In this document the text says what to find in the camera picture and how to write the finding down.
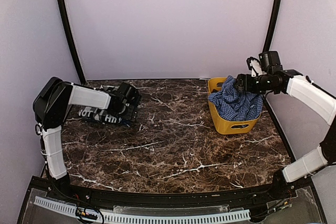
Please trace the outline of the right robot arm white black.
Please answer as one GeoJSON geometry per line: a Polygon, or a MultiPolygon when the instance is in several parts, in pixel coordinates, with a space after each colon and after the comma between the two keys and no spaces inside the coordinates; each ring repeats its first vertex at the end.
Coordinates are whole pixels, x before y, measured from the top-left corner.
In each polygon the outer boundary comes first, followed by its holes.
{"type": "Polygon", "coordinates": [[[262,52],[257,58],[247,58],[246,62],[250,73],[237,76],[234,84],[237,91],[262,95],[267,92],[286,94],[307,106],[329,126],[322,142],[302,158],[282,168],[277,181],[268,187],[269,197],[278,200],[287,193],[288,184],[335,165],[335,96],[299,71],[284,69],[277,51],[262,52]]]}

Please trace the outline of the black white plaid shirt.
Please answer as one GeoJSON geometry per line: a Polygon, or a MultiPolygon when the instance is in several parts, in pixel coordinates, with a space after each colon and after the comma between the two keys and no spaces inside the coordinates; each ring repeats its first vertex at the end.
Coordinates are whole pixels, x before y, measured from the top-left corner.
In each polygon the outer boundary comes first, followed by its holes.
{"type": "Polygon", "coordinates": [[[97,89],[73,85],[68,104],[81,106],[79,116],[85,120],[103,124],[129,124],[129,121],[110,114],[110,93],[118,87],[101,86],[97,89]]]}

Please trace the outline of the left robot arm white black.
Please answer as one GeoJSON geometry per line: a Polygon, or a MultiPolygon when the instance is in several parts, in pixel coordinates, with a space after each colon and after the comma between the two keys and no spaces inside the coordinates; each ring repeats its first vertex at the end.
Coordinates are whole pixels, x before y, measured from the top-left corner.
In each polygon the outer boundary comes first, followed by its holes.
{"type": "Polygon", "coordinates": [[[128,83],[119,86],[84,87],[52,77],[33,103],[36,134],[42,139],[42,154],[50,176],[59,180],[68,175],[65,166],[61,130],[72,105],[81,106],[84,117],[101,123],[129,124],[137,118],[141,101],[137,88],[128,83]]]}

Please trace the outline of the blue checked long sleeve shirt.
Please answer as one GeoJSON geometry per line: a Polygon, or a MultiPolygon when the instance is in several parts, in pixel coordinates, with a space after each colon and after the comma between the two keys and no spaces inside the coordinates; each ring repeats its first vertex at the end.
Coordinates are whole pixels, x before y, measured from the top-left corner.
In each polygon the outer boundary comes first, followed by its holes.
{"type": "Polygon", "coordinates": [[[263,107],[263,99],[259,94],[238,92],[234,84],[236,79],[228,76],[221,90],[211,93],[208,101],[212,103],[219,116],[226,121],[250,121],[257,119],[263,107]]]}

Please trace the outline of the yellow plastic basket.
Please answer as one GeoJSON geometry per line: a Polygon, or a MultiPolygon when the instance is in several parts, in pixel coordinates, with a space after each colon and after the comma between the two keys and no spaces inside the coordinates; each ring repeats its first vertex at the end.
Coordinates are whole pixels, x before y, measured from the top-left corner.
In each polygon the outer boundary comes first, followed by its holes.
{"type": "MultiPolygon", "coordinates": [[[[213,93],[213,91],[220,91],[222,89],[222,84],[225,82],[226,77],[211,78],[207,82],[208,95],[213,93]]],[[[232,135],[232,134],[244,134],[250,132],[255,124],[258,122],[261,114],[254,119],[249,121],[227,121],[224,120],[218,114],[218,111],[213,103],[208,101],[209,111],[211,118],[215,127],[215,130],[221,135],[232,135]]]]}

